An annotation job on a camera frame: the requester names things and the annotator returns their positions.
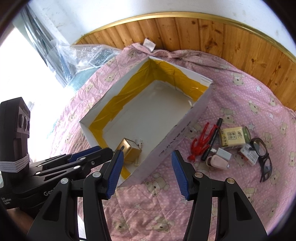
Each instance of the pink quilt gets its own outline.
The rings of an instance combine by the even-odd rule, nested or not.
[[[199,135],[207,122],[212,126],[219,117],[223,118],[223,128],[245,125],[252,137],[265,141],[273,172],[264,183],[259,183],[259,164],[250,166],[235,151],[227,171],[212,170],[198,158],[194,167],[212,179],[234,178],[270,232],[289,207],[296,191],[296,114],[284,107],[260,81],[213,55],[192,50],[172,53],[155,50],[150,53],[140,44],[126,47],[96,71],[65,108],[54,130],[52,156],[89,148],[79,120],[116,81],[148,55],[188,68],[214,81],[215,93],[207,110],[202,118],[194,120],[196,125],[178,146],[184,159],[189,155],[193,138]],[[152,181],[154,184],[161,182],[153,194],[147,189]],[[117,188],[111,200],[104,202],[112,240],[120,241],[182,240],[191,206],[192,202],[181,196],[170,157],[155,167],[155,172],[143,184]],[[215,239],[217,200],[213,199],[212,207],[209,240]],[[79,215],[83,218],[82,200],[79,200]]]

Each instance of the small golden box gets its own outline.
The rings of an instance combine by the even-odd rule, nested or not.
[[[241,148],[245,143],[242,127],[220,129],[219,143],[222,149]]]
[[[124,162],[127,164],[134,162],[142,151],[135,142],[126,138],[123,138],[123,140],[118,145],[117,150],[120,150],[122,146],[124,146],[124,149],[122,150]]]

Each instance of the wooden panel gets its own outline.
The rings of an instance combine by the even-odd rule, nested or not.
[[[200,50],[222,57],[254,76],[296,110],[296,63],[264,39],[240,28],[196,18],[134,21],[90,34],[77,44],[106,44],[123,49],[148,38],[156,49]]]
[[[138,21],[144,37],[156,44],[156,49],[163,49],[161,37],[155,19],[144,19]]]
[[[223,23],[199,19],[198,24],[200,28],[200,50],[222,57]]]
[[[180,49],[179,36],[175,18],[157,18],[157,28],[162,39],[164,49],[175,51]]]
[[[198,19],[175,18],[181,49],[200,50]]]

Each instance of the white fabric tag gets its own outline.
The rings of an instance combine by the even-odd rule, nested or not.
[[[149,39],[145,39],[143,46],[149,49],[151,52],[154,50],[156,44],[150,41]]]
[[[0,161],[0,171],[19,172],[30,162],[29,154],[17,161]]]

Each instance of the metal screw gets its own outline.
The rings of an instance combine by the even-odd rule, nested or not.
[[[101,176],[101,173],[100,172],[94,172],[93,173],[93,177],[100,177]]]
[[[61,180],[61,184],[66,184],[68,182],[68,179],[67,178],[63,178],[62,180]]]
[[[196,172],[194,175],[195,175],[197,178],[201,178],[201,177],[203,177],[203,174],[202,174],[201,172]]]
[[[235,180],[233,178],[227,178],[227,182],[229,184],[234,184],[235,183]]]

